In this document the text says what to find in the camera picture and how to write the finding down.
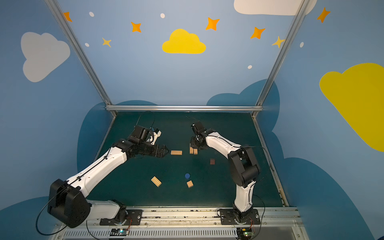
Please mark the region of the right controller board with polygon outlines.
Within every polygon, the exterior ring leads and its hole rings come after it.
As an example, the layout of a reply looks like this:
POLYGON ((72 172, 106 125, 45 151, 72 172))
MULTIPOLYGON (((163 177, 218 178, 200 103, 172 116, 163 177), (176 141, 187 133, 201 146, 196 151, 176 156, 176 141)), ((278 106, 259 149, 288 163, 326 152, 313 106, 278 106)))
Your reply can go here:
POLYGON ((254 236, 253 231, 246 228, 237 228, 236 233, 237 240, 250 240, 254 236))

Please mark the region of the rear horizontal aluminium bar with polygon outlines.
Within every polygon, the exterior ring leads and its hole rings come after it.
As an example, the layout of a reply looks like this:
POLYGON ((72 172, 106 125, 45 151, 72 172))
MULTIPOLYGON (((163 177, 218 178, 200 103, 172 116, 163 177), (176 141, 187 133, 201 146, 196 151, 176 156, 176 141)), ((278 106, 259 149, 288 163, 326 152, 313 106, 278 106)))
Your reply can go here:
POLYGON ((116 112, 261 112, 262 106, 144 106, 107 105, 107 111, 116 112))

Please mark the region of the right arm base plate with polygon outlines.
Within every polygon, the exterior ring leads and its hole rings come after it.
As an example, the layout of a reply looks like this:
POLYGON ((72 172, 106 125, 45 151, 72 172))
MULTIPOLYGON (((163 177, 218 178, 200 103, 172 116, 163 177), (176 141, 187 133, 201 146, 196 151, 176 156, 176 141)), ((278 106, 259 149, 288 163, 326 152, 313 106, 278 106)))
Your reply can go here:
POLYGON ((219 209, 218 214, 222 225, 260 225, 261 215, 258 210, 249 209, 247 212, 239 212, 234 209, 219 209))

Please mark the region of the controller board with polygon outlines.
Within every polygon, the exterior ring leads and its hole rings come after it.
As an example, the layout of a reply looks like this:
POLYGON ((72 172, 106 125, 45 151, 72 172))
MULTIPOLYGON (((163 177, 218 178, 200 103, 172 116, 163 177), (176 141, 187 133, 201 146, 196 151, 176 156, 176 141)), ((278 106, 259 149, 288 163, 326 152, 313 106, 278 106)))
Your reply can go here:
POLYGON ((130 233, 128 229, 111 229, 110 237, 125 237, 130 233))
POLYGON ((254 236, 253 231, 246 228, 237 228, 236 233, 237 240, 250 240, 254 236))

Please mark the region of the left diagonal aluminium post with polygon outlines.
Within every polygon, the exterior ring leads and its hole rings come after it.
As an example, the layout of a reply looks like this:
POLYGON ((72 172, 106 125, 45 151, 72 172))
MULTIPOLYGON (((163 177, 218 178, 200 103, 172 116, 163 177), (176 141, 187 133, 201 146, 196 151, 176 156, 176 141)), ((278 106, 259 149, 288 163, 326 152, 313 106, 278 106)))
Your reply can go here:
POLYGON ((98 91, 102 100, 106 104, 106 107, 111 106, 112 101, 111 101, 110 97, 108 96, 108 94, 107 94, 102 82, 100 81, 96 71, 94 70, 91 62, 89 61, 88 57, 86 56, 85 51, 83 50, 83 48, 82 48, 78 38, 76 37, 74 31, 72 30, 72 28, 69 24, 69 21, 66 19, 64 12, 62 11, 58 1, 45 0, 45 3, 47 4, 51 13, 53 14, 54 18, 58 22, 60 28, 62 29, 64 35, 68 39, 72 48, 74 49, 77 57, 79 58, 85 71, 87 72, 88 76, 90 77, 96 90, 98 91))

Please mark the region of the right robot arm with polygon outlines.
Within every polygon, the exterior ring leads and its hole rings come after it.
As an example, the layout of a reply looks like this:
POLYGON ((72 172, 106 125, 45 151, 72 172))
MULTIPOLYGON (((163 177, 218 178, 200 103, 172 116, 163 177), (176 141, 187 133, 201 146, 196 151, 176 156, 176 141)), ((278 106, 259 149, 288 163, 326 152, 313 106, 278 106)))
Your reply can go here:
POLYGON ((234 218, 239 224, 245 223, 253 209, 252 194, 261 173, 254 151, 249 146, 231 142, 214 129, 206 129, 200 121, 193 123, 191 128, 195 134, 191 138, 193 149, 212 148, 228 159, 231 177, 237 185, 234 218))

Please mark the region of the aluminium rail front frame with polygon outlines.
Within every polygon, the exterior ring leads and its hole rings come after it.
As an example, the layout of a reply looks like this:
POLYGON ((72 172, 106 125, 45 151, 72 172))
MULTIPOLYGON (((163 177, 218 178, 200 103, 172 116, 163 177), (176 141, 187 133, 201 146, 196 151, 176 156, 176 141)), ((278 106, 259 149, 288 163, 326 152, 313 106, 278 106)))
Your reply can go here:
POLYGON ((66 228, 51 240, 236 240, 237 228, 253 231, 251 240, 307 240, 309 236, 296 208, 255 208, 261 215, 260 225, 222 225, 219 209, 132 207, 142 210, 138 226, 100 226, 100 220, 66 228), (111 229, 128 229, 125 237, 110 237, 111 229))

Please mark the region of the wide wood block front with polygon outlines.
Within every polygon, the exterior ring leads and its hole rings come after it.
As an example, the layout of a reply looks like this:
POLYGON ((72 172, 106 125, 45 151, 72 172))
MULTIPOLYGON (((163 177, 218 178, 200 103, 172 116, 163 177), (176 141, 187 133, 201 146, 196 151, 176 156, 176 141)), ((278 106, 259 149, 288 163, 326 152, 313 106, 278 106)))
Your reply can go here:
POLYGON ((159 186, 162 184, 162 182, 161 182, 157 177, 153 177, 153 178, 151 179, 151 181, 152 181, 157 187, 159 187, 159 186))

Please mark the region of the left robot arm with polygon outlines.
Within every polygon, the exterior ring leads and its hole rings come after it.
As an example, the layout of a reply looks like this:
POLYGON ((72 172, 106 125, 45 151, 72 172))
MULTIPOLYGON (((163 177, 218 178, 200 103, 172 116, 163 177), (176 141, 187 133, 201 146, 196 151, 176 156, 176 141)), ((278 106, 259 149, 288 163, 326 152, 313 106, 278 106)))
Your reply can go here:
POLYGON ((136 155, 163 158, 168 153, 165 145, 119 140, 78 174, 65 181, 58 179, 53 182, 47 211, 69 228, 97 219, 114 220, 118 225, 123 225, 127 220, 125 205, 117 201, 91 201, 87 200, 87 196, 113 170, 136 155))

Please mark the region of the right diagonal aluminium post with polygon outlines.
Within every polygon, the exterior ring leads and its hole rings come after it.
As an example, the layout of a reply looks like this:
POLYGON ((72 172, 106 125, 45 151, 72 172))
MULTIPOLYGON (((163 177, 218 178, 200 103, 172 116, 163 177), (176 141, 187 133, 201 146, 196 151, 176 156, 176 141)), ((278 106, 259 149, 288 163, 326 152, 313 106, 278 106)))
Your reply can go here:
POLYGON ((259 107, 260 110, 257 110, 257 111, 253 111, 252 112, 252 118, 253 120, 256 120, 256 117, 258 115, 259 112, 261 112, 263 110, 263 104, 268 96, 268 93, 270 92, 270 89, 279 73, 279 70, 281 68, 281 66, 283 65, 283 62, 289 52, 289 49, 301 27, 301 24, 306 16, 306 11, 307 9, 309 8, 309 5, 310 5, 310 0, 304 0, 304 1, 301 1, 301 3, 299 4, 299 8, 298 8, 298 11, 296 13, 296 15, 294 16, 294 19, 290 25, 290 28, 287 32, 287 35, 286 35, 286 38, 285 38, 285 41, 283 42, 283 45, 280 47, 280 50, 279 50, 279 53, 277 55, 277 58, 274 62, 274 65, 272 67, 272 70, 261 90, 261 93, 258 97, 258 100, 256 102, 256 107, 259 107))

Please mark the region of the diagonal aluminium post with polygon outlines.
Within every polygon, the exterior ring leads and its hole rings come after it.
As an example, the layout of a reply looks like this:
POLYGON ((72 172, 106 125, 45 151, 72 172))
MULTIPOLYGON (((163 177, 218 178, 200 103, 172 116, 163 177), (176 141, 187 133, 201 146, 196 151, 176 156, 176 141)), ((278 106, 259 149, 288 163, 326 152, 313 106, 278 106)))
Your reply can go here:
POLYGON ((298 11, 296 13, 296 15, 294 16, 294 19, 290 25, 290 28, 287 32, 287 35, 286 35, 286 38, 285 38, 285 41, 283 42, 283 45, 280 47, 280 50, 279 50, 279 53, 277 55, 277 58, 274 62, 274 65, 272 67, 272 70, 261 90, 261 93, 258 97, 258 100, 256 102, 256 107, 259 107, 260 110, 257 110, 257 111, 253 111, 252 112, 252 118, 253 120, 256 120, 256 117, 258 115, 259 112, 261 112, 263 110, 263 104, 268 96, 268 93, 270 92, 270 89, 279 73, 279 70, 281 68, 281 66, 283 65, 283 62, 289 52, 289 49, 301 27, 301 24, 306 16, 306 11, 307 9, 309 8, 309 5, 310 5, 310 0, 304 0, 304 1, 301 1, 301 3, 299 4, 299 8, 298 8, 298 11))
POLYGON ((108 94, 107 94, 102 82, 100 81, 96 71, 94 70, 91 62, 89 61, 88 57, 86 56, 85 51, 83 50, 83 48, 82 48, 78 38, 76 37, 74 31, 72 30, 72 28, 69 24, 69 21, 66 19, 64 12, 62 11, 58 1, 45 0, 45 3, 47 4, 51 13, 53 14, 54 18, 58 22, 60 28, 62 29, 64 35, 68 39, 72 48, 74 49, 77 57, 79 58, 85 71, 87 72, 88 76, 90 77, 96 90, 98 91, 102 100, 106 104, 106 107, 111 106, 112 101, 111 101, 110 97, 108 96, 108 94))

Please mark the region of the small wood cube front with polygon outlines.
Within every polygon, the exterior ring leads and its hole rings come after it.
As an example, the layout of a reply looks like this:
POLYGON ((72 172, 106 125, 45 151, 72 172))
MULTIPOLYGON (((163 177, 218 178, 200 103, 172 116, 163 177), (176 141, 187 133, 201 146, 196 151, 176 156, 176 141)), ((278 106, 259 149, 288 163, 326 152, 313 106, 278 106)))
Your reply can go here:
POLYGON ((194 186, 194 184, 193 184, 193 182, 192 182, 192 181, 188 181, 188 182, 187 182, 187 186, 188 186, 188 188, 191 188, 191 187, 193 187, 193 186, 194 186))

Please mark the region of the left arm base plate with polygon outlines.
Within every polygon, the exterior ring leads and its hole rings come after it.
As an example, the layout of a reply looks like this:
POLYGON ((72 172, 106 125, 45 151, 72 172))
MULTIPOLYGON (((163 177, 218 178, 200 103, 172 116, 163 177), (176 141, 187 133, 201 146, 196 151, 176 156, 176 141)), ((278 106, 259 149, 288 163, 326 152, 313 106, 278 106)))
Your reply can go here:
POLYGON ((142 219, 142 210, 120 209, 112 219, 101 219, 100 226, 138 226, 142 219))

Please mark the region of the left controller board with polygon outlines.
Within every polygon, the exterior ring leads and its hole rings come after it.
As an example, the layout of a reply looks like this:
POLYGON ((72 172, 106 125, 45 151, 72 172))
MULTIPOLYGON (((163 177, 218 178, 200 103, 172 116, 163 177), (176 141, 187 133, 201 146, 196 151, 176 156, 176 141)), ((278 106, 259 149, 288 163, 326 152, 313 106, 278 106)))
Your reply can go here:
POLYGON ((125 237, 130 233, 128 229, 111 229, 110 237, 125 237))

